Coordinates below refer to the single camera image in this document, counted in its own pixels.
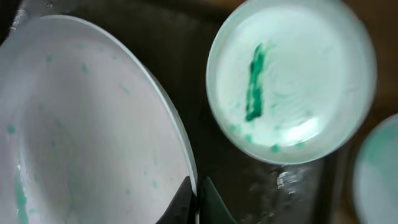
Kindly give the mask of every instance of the wet surface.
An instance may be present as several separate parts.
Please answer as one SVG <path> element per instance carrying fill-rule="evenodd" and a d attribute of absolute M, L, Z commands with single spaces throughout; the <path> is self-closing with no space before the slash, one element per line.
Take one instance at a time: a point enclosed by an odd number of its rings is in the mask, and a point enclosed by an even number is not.
<path fill-rule="evenodd" d="M 231 11 L 187 0 L 24 0 L 15 10 L 11 31 L 35 17 L 68 14 L 99 25 L 125 44 L 154 74 L 178 110 L 199 182 L 206 176 L 212 179 L 238 223 L 330 221 L 340 194 L 335 183 L 344 151 L 297 166 L 266 164 L 236 149 L 211 114 L 206 61 Z"/>

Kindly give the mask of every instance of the dirty plate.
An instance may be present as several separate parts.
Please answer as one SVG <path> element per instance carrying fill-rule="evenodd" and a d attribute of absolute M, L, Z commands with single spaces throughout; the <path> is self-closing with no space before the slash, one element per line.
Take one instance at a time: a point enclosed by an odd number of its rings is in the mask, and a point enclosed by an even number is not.
<path fill-rule="evenodd" d="M 47 16 L 0 48 L 1 223 L 155 223 L 196 168 L 167 95 L 103 29 Z"/>
<path fill-rule="evenodd" d="M 397 223 L 397 158 L 398 115 L 394 115 L 366 138 L 356 160 L 353 195 L 361 223 Z"/>
<path fill-rule="evenodd" d="M 206 74 L 213 114 L 256 159 L 298 164 L 346 142 L 376 86 L 371 43 L 335 1 L 247 1 L 223 24 Z"/>

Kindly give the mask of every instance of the green stain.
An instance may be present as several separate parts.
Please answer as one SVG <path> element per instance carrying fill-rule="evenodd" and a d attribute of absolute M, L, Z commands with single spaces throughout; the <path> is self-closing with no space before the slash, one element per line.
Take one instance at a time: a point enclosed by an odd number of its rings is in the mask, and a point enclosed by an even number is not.
<path fill-rule="evenodd" d="M 31 208 L 31 209 L 29 210 L 29 214 L 31 214 L 31 215 L 37 214 L 37 209 Z"/>
<path fill-rule="evenodd" d="M 271 152 L 277 153 L 277 152 L 279 152 L 279 151 L 280 151 L 280 147 L 279 147 L 278 144 L 275 144 L 275 145 L 273 145 L 273 146 L 271 147 Z"/>
<path fill-rule="evenodd" d="M 152 181 L 152 186 L 155 188 L 155 189 L 157 189 L 159 186 L 157 185 L 157 182 L 156 182 L 156 180 L 153 180 Z"/>
<path fill-rule="evenodd" d="M 16 198 L 17 217 L 19 220 L 19 224 L 29 224 L 29 218 L 27 216 L 27 211 L 26 211 L 27 198 L 25 196 L 24 186 L 22 184 L 20 171 L 18 171 L 15 180 L 15 198 Z"/>
<path fill-rule="evenodd" d="M 7 127 L 7 132 L 8 134 L 15 134 L 16 133 L 16 128 L 13 124 L 9 124 Z"/>
<path fill-rule="evenodd" d="M 298 143 L 295 145 L 295 147 L 297 147 L 298 149 L 302 149 L 302 148 L 304 148 L 304 146 L 305 146 L 305 143 L 304 143 L 304 142 L 298 142 Z"/>
<path fill-rule="evenodd" d="M 123 92 L 127 95 L 130 95 L 130 91 L 121 83 L 119 84 L 119 87 L 123 90 Z"/>
<path fill-rule="evenodd" d="M 88 67 L 86 64 L 81 65 L 81 71 L 83 74 L 88 75 Z"/>
<path fill-rule="evenodd" d="M 267 69 L 264 60 L 273 46 L 268 45 L 263 49 L 259 44 L 254 50 L 253 61 L 250 63 L 250 78 L 246 93 L 246 121 L 250 122 L 262 115 L 262 72 Z"/>
<path fill-rule="evenodd" d="M 252 143 L 253 142 L 253 137 L 251 134 L 245 134 L 244 135 L 244 140 L 246 140 L 246 142 L 248 143 Z"/>
<path fill-rule="evenodd" d="M 45 58 L 45 61 L 47 63 L 51 63 L 53 61 L 53 56 L 52 55 L 47 56 L 47 58 Z"/>
<path fill-rule="evenodd" d="M 34 175 L 33 175 L 33 178 L 34 178 L 34 180 L 35 180 L 36 183 L 38 183 L 39 180 L 40 180 L 39 175 L 37 175 L 37 174 L 34 174 Z"/>

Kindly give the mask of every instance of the dark sink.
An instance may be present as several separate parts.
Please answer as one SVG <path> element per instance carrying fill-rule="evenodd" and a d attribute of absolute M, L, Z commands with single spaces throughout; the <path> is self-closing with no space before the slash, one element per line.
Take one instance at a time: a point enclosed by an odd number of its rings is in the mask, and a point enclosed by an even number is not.
<path fill-rule="evenodd" d="M 199 183 L 207 176 L 212 179 L 238 223 L 330 223 L 339 203 L 348 150 L 297 166 L 266 164 L 236 149 L 211 114 L 206 61 L 229 13 L 230 9 L 199 0 L 1 0 L 0 41 L 10 30 L 48 14 L 68 14 L 98 24 L 124 43 L 162 84 L 189 135 Z"/>

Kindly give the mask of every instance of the green paint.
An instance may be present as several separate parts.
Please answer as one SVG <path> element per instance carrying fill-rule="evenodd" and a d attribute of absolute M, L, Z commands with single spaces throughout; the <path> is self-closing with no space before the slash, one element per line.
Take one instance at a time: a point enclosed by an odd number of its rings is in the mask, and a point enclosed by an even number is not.
<path fill-rule="evenodd" d="M 119 84 L 119 87 L 124 91 L 125 94 L 130 95 L 130 91 L 121 83 Z"/>
<path fill-rule="evenodd" d="M 30 215 L 37 214 L 37 209 L 31 208 L 31 209 L 29 210 L 29 214 L 30 214 Z"/>
<path fill-rule="evenodd" d="M 245 134 L 244 135 L 244 140 L 246 140 L 246 142 L 248 143 L 252 143 L 253 142 L 253 137 L 251 134 Z"/>
<path fill-rule="evenodd" d="M 53 56 L 52 55 L 47 56 L 47 58 L 45 58 L 45 61 L 47 63 L 51 63 L 53 61 Z"/>
<path fill-rule="evenodd" d="M 270 150 L 271 150 L 271 152 L 273 152 L 273 153 L 277 153 L 277 152 L 280 151 L 280 147 L 279 147 L 278 144 L 275 144 L 275 145 L 273 145 L 273 146 L 270 148 Z"/>
<path fill-rule="evenodd" d="M 273 46 L 268 45 L 263 49 L 262 44 L 259 44 L 253 56 L 253 61 L 250 63 L 250 78 L 248 92 L 246 93 L 246 121 L 250 122 L 262 115 L 262 72 L 267 69 L 264 66 L 264 59 L 267 57 L 270 49 Z"/>
<path fill-rule="evenodd" d="M 15 198 L 17 205 L 17 217 L 19 224 L 29 224 L 29 218 L 26 211 L 27 198 L 24 192 L 24 186 L 21 179 L 21 171 L 18 171 L 17 177 L 15 179 Z"/>
<path fill-rule="evenodd" d="M 305 143 L 304 143 L 304 142 L 298 142 L 298 143 L 295 145 L 295 147 L 297 147 L 298 149 L 302 149 L 302 148 L 304 148 L 304 146 L 305 146 Z"/>
<path fill-rule="evenodd" d="M 7 127 L 7 132 L 8 134 L 15 134 L 16 133 L 16 128 L 13 124 L 9 124 Z"/>
<path fill-rule="evenodd" d="M 38 175 L 38 174 L 34 174 L 34 175 L 33 175 L 33 178 L 34 178 L 34 180 L 35 180 L 35 182 L 36 182 L 36 183 L 38 183 L 38 182 L 39 182 L 39 180 L 40 180 L 40 178 L 39 178 L 39 175 Z"/>
<path fill-rule="evenodd" d="M 159 186 L 157 185 L 157 182 L 156 182 L 156 180 L 153 180 L 152 181 L 152 186 L 155 188 L 155 189 L 157 189 Z"/>
<path fill-rule="evenodd" d="M 86 64 L 81 65 L 81 71 L 83 74 L 88 75 L 88 67 Z"/>

